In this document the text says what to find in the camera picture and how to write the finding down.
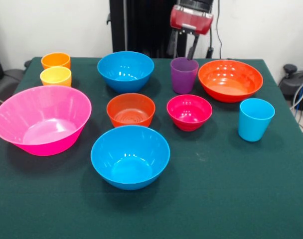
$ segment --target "table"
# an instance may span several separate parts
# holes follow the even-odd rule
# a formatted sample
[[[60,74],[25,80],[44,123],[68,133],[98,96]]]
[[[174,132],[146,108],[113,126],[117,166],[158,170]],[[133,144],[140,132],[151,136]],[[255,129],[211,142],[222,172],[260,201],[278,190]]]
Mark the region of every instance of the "table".
[[[171,148],[170,163],[150,186],[118,190],[90,162],[94,141],[112,128],[106,104],[117,95],[97,72],[99,59],[72,58],[72,86],[93,111],[66,152],[36,157],[0,139],[0,239],[275,239],[303,238],[303,135],[263,60],[244,60],[264,76],[255,97],[276,115],[263,139],[237,134],[239,103],[220,103],[199,81],[193,94],[213,105],[212,118],[194,132],[180,131],[166,113],[170,60],[155,70],[141,93],[156,113],[151,128]],[[199,60],[202,65],[207,60]],[[39,86],[34,58],[17,91]]]

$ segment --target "yellow cup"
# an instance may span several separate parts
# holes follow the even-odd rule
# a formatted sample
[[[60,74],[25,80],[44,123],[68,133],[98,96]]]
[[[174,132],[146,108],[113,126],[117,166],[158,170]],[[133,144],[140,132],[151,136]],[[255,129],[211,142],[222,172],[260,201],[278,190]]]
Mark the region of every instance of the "yellow cup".
[[[45,69],[40,74],[43,85],[72,85],[72,72],[70,69],[63,66],[53,66]]]

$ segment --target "white wall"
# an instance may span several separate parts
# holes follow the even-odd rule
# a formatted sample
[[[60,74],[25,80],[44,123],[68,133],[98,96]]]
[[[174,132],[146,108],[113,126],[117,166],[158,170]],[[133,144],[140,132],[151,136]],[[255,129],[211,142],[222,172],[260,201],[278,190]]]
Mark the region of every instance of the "white wall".
[[[108,13],[109,0],[0,0],[3,67],[22,68],[25,60],[52,51],[88,57],[112,52]],[[217,0],[213,13],[216,18]],[[219,33],[223,58],[265,59],[276,80],[286,63],[303,69],[303,0],[221,0]],[[209,35],[202,36],[195,57],[204,57],[208,44]],[[213,46],[218,57],[215,31]]]
[[[276,81],[283,65],[303,70],[303,0],[220,0],[219,35],[223,58],[264,59]],[[213,14],[217,19],[217,3]],[[216,22],[213,23],[214,57],[219,57]],[[188,38],[191,45],[193,37]],[[199,39],[196,57],[205,57],[209,34]]]
[[[102,57],[112,50],[109,0],[0,0],[0,60],[24,68],[53,51]]]

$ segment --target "magenta bowl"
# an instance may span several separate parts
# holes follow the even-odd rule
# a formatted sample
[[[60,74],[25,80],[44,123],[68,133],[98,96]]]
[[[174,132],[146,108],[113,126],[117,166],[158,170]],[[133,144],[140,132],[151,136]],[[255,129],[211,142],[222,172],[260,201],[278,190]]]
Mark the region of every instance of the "magenta bowl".
[[[194,131],[211,117],[212,106],[202,97],[180,95],[168,102],[167,112],[178,128]]]
[[[71,147],[92,111],[87,96],[71,87],[39,86],[0,106],[0,138],[37,156]]]

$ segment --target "plastic bowl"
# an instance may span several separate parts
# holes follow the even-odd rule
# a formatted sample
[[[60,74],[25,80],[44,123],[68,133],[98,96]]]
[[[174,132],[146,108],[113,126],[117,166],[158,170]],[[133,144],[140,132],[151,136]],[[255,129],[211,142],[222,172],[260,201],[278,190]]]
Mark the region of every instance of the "plastic bowl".
[[[151,98],[137,93],[116,96],[106,107],[114,127],[136,124],[148,127],[155,114],[155,104]]]
[[[53,66],[64,66],[71,69],[71,57],[64,52],[52,52],[42,57],[41,63],[44,69]]]
[[[168,165],[165,138],[144,126],[114,128],[98,138],[91,151],[95,170],[111,185],[124,190],[146,187]]]
[[[146,55],[133,51],[119,51],[103,57],[97,65],[107,85],[118,93],[138,92],[154,69]]]
[[[40,74],[43,85],[59,85],[71,86],[72,85],[72,72],[70,69],[63,66],[53,66],[45,69]]]
[[[178,128],[194,131],[211,117],[212,106],[202,97],[180,95],[168,102],[167,112]]]
[[[39,86],[15,94],[0,106],[0,138],[37,156],[71,147],[90,117],[91,102],[66,86]]]
[[[200,68],[198,76],[209,95],[226,103],[240,102],[263,85],[263,77],[257,69],[233,60],[208,62]]]

